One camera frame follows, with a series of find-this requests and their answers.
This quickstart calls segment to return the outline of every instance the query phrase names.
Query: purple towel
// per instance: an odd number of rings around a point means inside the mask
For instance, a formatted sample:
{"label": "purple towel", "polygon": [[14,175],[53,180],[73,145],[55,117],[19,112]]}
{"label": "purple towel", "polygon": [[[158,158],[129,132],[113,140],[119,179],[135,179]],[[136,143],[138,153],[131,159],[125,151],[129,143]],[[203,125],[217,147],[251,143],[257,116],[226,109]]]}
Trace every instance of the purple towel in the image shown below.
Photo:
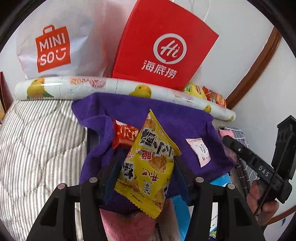
{"label": "purple towel", "polygon": [[[114,136],[112,119],[128,125],[142,128],[152,109],[157,120],[182,152],[184,164],[192,169],[196,176],[212,181],[229,172],[233,162],[224,153],[221,139],[212,125],[213,117],[202,111],[182,105],[108,93],[94,93],[82,100],[73,102],[72,111],[79,124],[95,130],[100,136],[100,144],[87,155],[80,175],[80,183],[96,176],[101,167],[109,164],[114,150],[111,148]],[[203,168],[186,138],[202,138],[209,149],[210,162]],[[179,194],[177,182],[172,177],[167,197]],[[138,208],[126,197],[116,191],[103,209],[129,213]]]}

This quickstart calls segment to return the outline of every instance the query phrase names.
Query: gray striped fabric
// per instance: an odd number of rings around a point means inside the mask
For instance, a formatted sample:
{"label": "gray striped fabric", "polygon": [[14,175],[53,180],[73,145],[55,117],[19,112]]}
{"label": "gray striped fabric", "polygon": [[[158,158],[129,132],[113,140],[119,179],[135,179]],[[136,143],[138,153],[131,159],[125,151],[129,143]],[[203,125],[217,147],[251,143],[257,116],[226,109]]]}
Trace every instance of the gray striped fabric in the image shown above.
{"label": "gray striped fabric", "polygon": [[[72,101],[14,101],[0,129],[0,218],[15,240],[26,240],[59,183],[77,185],[87,131]],[[80,208],[76,232],[82,240]]]}

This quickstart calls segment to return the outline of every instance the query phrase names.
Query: checkered cloth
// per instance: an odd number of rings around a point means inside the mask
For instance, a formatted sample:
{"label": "checkered cloth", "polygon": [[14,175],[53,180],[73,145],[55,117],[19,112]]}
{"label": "checkered cloth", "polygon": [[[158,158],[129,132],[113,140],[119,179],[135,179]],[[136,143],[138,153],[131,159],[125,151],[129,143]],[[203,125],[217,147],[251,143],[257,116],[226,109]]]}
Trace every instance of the checkered cloth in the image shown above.
{"label": "checkered cloth", "polygon": [[[244,133],[239,129],[234,129],[232,127],[220,126],[219,129],[222,130],[230,130],[234,134],[235,140],[242,143],[245,147],[249,148],[249,144]],[[245,196],[250,191],[251,184],[254,180],[258,180],[257,173],[251,169],[244,160],[237,157],[237,164],[236,164],[237,173],[239,176],[239,180],[244,191]]]}
{"label": "checkered cloth", "polygon": [[[229,122],[226,122],[226,121],[222,121],[222,120],[218,120],[218,119],[213,119],[213,122],[212,122],[214,128],[217,130],[219,126],[226,126],[226,125],[229,125]],[[238,176],[238,173],[237,173],[237,169],[235,167],[233,167],[231,170],[230,170],[230,173],[229,173],[229,176],[230,176],[230,179],[231,179],[231,182],[237,187],[237,189],[239,190],[239,193],[245,197],[245,193],[242,189],[242,186],[241,186],[241,182],[240,182],[240,178]]]}

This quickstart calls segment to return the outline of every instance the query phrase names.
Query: white bag handle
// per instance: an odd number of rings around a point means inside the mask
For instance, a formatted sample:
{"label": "white bag handle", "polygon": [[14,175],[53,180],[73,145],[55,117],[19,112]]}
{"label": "white bag handle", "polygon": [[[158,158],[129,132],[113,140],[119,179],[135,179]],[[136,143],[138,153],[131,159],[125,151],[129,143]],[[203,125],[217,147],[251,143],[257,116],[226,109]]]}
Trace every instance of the white bag handle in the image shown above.
{"label": "white bag handle", "polygon": [[[190,10],[190,12],[191,13],[193,13],[192,11],[193,11],[193,6],[194,6],[194,3],[195,3],[195,0],[193,0],[193,3],[191,3],[191,0],[188,0],[189,2],[190,2],[190,4],[191,4],[191,10]],[[205,18],[203,19],[203,21],[205,21],[205,19],[207,18],[207,16],[208,16],[208,14],[209,14],[209,10],[210,10],[210,8],[211,8],[211,0],[209,0],[209,8],[208,8],[208,10],[207,10],[207,14],[205,15]]]}

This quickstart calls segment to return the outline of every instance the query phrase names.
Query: human hand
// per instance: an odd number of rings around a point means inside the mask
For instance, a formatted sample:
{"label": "human hand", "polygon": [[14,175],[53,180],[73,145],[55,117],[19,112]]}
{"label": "human hand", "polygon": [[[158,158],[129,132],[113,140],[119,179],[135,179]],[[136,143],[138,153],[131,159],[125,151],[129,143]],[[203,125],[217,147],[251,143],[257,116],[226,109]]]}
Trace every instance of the human hand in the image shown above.
{"label": "human hand", "polygon": [[[252,211],[252,213],[255,213],[258,204],[257,201],[261,198],[262,193],[260,193],[259,187],[258,187],[258,181],[255,180],[252,183],[250,192],[247,195],[247,203]],[[262,206],[263,212],[258,212],[259,216],[256,216],[256,219],[259,223],[259,225],[264,226],[266,225],[269,220],[274,216],[276,211],[279,209],[279,203],[277,201],[270,201],[265,203]]]}

